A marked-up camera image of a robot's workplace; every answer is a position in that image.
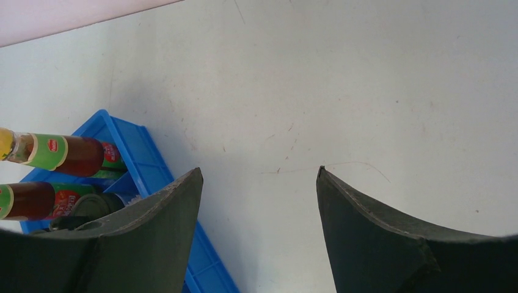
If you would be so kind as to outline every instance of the condiment bottle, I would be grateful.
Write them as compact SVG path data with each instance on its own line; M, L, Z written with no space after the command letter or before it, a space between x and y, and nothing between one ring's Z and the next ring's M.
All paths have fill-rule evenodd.
M33 221L68 215L81 196L95 192L91 185L73 183L0 184L0 219Z
M127 171L119 150L111 143L5 128L0 128L0 159L78 177L117 179Z

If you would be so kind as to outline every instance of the bottle label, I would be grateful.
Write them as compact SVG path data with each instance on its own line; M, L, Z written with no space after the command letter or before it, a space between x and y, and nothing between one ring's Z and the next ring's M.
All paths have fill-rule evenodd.
M9 185L0 184L0 219L3 219L9 215L15 198L13 190Z
M62 136L49 134L31 134L34 147L27 162L23 163L54 171L61 166L68 154L68 142Z
M101 170L92 177L116 179L124 175L128 170L122 160L117 147L111 143L103 142L104 161Z
M56 193L54 208L47 219L53 219L61 215L69 215L72 207L83 195L94 194L95 188L91 185L51 183Z

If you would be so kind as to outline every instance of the bottle cap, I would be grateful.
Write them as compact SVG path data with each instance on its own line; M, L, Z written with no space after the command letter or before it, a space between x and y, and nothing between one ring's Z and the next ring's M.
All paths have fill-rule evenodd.
M13 132L11 130L0 128L0 160L4 160L11 152L13 139Z

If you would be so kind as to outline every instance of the bottle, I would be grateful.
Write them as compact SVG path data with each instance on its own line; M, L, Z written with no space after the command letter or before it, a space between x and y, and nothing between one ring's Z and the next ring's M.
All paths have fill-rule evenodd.
M0 184L0 219L35 221L69 215L81 196L95 192L91 185L73 183Z
M117 179L127 171L119 150L111 143L5 128L0 128L0 159L78 177Z

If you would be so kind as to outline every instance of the blue crate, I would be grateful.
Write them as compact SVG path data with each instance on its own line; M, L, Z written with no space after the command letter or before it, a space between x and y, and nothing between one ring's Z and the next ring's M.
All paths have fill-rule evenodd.
M153 139L144 126L112 117L106 110L99 110L74 136L94 137L115 143L128 167L128 173L117 180L79 178L47 170L34 169L22 182L49 181L94 184L105 192L140 194L142 198L161 190L174 179ZM47 228L49 221L21 222L24 233ZM238 288L232 281L203 228L196 223L189 264L185 273L182 293L235 293Z

